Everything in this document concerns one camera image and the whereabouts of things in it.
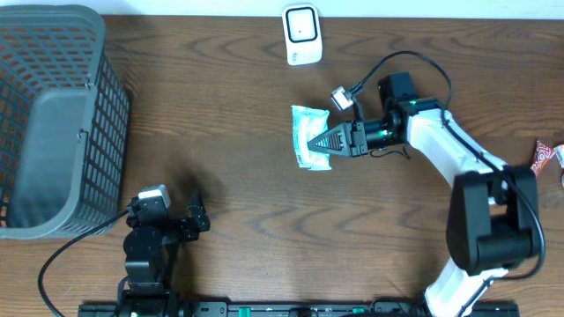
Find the small orange tissue pack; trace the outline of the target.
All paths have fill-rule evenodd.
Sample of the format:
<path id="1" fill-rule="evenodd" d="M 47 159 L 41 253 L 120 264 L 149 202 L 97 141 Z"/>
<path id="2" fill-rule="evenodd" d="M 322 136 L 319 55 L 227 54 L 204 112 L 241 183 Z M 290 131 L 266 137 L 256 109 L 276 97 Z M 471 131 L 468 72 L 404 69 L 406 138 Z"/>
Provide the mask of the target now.
<path id="1" fill-rule="evenodd" d="M 564 144 L 555 146 L 553 148 L 553 151 L 559 161 L 560 167 L 564 169 Z"/>

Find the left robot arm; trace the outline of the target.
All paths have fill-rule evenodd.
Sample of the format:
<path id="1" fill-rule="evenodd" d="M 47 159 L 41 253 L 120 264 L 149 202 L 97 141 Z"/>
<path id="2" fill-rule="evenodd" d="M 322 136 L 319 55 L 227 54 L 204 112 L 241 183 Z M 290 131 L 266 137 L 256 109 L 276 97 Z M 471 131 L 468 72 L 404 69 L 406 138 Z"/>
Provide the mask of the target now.
<path id="1" fill-rule="evenodd" d="M 172 274 L 179 248 L 210 230 L 211 221 L 201 191 L 191 195 L 188 214 L 172 218 L 170 197 L 164 185 L 146 188 L 127 206 L 126 224 L 131 232 L 123 242 L 124 267 L 129 286 L 117 300 L 115 315 L 191 316 L 190 304 L 172 287 Z"/>

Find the red orange snack packet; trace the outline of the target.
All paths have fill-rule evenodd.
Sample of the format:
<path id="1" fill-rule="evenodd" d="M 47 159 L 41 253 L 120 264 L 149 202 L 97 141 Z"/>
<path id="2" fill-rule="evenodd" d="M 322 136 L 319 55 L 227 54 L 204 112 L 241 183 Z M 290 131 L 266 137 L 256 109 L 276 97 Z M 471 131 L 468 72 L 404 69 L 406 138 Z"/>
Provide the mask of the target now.
<path id="1" fill-rule="evenodd" d="M 554 155 L 555 151 L 553 147 L 550 147 L 539 140 L 536 141 L 535 151 L 531 163 L 531 170 L 534 172 L 536 177 L 539 177 L 543 168 L 550 162 Z"/>

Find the teal wet wipes pack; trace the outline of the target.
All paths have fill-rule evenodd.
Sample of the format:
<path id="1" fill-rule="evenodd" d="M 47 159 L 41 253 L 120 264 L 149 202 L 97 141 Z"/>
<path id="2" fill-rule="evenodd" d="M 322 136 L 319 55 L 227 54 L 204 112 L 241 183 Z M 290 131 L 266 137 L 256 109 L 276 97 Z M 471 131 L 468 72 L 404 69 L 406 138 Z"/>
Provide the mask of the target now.
<path id="1" fill-rule="evenodd" d="M 329 110 L 292 105 L 293 148 L 301 169 L 328 171 L 330 155 L 311 151 L 308 142 L 328 129 Z"/>

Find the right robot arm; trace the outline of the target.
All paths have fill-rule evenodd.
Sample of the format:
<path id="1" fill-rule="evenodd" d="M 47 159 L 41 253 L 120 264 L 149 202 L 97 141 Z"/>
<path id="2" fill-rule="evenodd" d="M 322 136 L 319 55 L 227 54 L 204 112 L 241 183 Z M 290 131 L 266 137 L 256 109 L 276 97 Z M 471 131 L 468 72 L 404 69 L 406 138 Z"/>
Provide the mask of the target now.
<path id="1" fill-rule="evenodd" d="M 510 270 L 537 258 L 519 276 L 536 275 L 545 261 L 545 235 L 538 215 L 538 188 L 527 166 L 510 166 L 476 143 L 437 98 L 421 98 L 409 73 L 378 83 L 383 117 L 367 121 L 357 94 L 361 85 L 331 94 L 338 109 L 355 118 L 314 135 L 313 152 L 355 158 L 391 145 L 421 152 L 451 187 L 446 241 L 449 260 L 424 292 L 411 316 L 469 316 L 496 281 L 512 281 Z"/>

